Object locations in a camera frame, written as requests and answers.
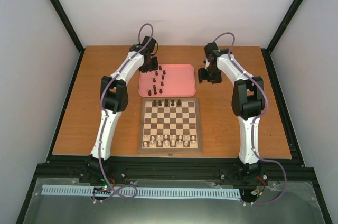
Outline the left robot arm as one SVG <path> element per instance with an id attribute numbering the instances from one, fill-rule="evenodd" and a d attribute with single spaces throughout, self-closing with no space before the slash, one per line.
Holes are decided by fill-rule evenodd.
<path id="1" fill-rule="evenodd" d="M 136 72 L 147 73 L 158 69 L 157 57 L 153 55 L 157 41 L 145 36 L 142 42 L 129 48 L 126 59 L 109 76 L 103 76 L 100 83 L 101 121 L 94 146 L 90 153 L 88 169 L 98 183 L 110 177 L 104 161 L 110 158 L 111 143 L 117 123 L 128 105 L 127 85 Z"/>

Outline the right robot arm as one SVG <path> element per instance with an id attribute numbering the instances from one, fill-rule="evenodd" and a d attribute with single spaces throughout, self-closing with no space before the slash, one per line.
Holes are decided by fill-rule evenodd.
<path id="1" fill-rule="evenodd" d="M 261 171 L 258 126 L 265 110 L 263 79 L 248 73 L 229 49 L 219 49 L 216 42 L 208 43 L 203 49 L 205 67 L 198 70 L 199 83 L 221 83 L 225 74 L 233 84 L 231 108 L 240 126 L 237 179 L 248 183 Z"/>

